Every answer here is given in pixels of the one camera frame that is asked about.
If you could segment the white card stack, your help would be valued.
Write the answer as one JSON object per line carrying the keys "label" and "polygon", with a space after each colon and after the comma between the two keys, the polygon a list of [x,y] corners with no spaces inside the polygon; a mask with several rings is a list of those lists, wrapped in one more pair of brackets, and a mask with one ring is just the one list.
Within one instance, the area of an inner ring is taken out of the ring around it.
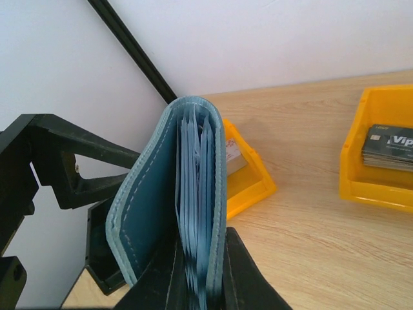
{"label": "white card stack", "polygon": [[239,171],[247,165],[234,138],[226,140],[227,176]]}

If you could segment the yellow bin with black cards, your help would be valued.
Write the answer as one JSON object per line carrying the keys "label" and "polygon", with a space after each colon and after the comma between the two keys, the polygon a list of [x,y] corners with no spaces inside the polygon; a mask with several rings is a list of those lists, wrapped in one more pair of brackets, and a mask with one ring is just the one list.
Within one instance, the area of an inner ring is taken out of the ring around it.
{"label": "yellow bin with black cards", "polygon": [[412,85],[364,90],[341,150],[339,195],[412,211]]}

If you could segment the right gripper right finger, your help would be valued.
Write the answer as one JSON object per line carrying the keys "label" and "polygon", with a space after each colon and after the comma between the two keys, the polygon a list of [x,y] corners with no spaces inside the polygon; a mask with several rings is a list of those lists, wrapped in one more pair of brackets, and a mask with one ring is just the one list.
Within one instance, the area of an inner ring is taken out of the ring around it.
{"label": "right gripper right finger", "polygon": [[225,236],[223,309],[290,309],[261,274],[233,227],[227,228]]}

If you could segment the black card stack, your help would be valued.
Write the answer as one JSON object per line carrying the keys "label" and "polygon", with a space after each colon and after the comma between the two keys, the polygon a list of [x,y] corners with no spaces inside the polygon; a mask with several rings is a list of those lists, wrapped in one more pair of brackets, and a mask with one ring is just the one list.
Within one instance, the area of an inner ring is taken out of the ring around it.
{"label": "black card stack", "polygon": [[361,154],[367,166],[412,172],[412,128],[374,124]]}

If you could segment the blue leather card holder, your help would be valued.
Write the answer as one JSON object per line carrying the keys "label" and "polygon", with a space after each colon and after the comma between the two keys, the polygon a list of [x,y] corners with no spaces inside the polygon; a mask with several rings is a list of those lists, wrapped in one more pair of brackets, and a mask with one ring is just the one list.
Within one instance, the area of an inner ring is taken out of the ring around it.
{"label": "blue leather card holder", "polygon": [[129,290],[160,244],[177,238],[186,309],[218,309],[226,220],[223,120],[204,98],[178,98],[162,113],[106,217],[106,239]]}

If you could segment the yellow bin left group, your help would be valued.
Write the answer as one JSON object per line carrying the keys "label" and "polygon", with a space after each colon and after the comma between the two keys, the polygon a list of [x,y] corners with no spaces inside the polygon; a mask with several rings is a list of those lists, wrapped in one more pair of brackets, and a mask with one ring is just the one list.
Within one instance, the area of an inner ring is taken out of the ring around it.
{"label": "yellow bin left group", "polygon": [[228,119],[223,120],[225,140],[234,138],[247,165],[227,176],[227,219],[231,219],[277,191],[261,156]]}

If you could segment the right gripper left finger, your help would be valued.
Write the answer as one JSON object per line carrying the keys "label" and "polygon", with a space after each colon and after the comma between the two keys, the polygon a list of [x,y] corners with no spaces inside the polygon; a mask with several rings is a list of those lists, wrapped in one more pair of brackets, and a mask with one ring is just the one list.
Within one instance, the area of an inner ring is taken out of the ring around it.
{"label": "right gripper left finger", "polygon": [[137,283],[115,309],[186,309],[184,254],[177,238],[164,240]]}

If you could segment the black storage bin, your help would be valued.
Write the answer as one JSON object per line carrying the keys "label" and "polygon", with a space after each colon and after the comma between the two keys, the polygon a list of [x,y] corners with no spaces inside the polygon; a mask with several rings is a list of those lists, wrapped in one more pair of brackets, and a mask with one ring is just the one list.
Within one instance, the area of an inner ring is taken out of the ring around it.
{"label": "black storage bin", "polygon": [[104,295],[125,285],[125,280],[106,240],[105,223],[114,198],[100,201],[88,210],[85,269]]}

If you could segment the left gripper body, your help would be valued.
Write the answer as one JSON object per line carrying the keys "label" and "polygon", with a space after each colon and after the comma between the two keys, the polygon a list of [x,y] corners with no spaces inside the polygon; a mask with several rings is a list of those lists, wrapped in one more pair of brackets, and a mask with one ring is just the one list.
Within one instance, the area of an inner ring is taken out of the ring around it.
{"label": "left gripper body", "polygon": [[26,284],[27,273],[17,256],[5,251],[25,216],[34,213],[39,186],[30,165],[1,165],[1,309],[14,309]]}

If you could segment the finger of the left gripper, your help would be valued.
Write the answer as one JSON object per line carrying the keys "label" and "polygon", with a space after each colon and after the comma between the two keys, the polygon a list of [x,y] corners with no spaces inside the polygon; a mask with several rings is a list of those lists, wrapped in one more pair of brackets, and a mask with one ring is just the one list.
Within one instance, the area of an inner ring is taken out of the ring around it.
{"label": "finger of the left gripper", "polygon": [[1,132],[1,209],[32,210],[40,186],[58,206],[77,209],[115,195],[139,153],[54,114],[22,114]]}

